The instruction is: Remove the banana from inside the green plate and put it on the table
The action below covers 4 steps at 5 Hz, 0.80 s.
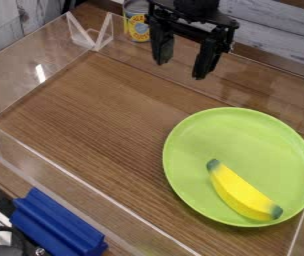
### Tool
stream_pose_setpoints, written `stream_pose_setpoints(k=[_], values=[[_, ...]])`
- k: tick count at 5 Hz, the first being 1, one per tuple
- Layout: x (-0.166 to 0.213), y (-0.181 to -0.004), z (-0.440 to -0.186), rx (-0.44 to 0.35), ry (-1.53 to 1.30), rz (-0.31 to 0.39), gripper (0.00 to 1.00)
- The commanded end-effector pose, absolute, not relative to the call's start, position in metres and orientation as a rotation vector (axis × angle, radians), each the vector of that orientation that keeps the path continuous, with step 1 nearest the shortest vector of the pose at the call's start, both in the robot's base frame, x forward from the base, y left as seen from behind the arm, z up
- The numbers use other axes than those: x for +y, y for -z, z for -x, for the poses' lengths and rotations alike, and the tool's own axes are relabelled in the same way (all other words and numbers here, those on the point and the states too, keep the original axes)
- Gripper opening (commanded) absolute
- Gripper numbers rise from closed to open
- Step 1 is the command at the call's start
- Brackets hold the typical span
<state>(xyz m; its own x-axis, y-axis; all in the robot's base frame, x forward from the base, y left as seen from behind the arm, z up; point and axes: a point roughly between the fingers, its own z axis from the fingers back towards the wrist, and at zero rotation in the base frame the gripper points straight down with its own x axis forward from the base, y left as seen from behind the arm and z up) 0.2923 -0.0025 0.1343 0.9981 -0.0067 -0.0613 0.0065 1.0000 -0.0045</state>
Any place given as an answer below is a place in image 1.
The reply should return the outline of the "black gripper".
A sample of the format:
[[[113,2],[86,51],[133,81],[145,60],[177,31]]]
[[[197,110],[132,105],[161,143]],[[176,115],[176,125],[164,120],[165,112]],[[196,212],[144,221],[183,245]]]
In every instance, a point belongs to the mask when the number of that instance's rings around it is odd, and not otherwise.
[[[215,70],[221,52],[228,53],[239,22],[219,11],[220,0],[147,0],[148,17],[168,22],[173,31],[191,40],[208,36],[200,44],[192,77],[205,78]],[[152,56],[159,65],[173,57],[175,36],[171,28],[156,20],[151,21]]]

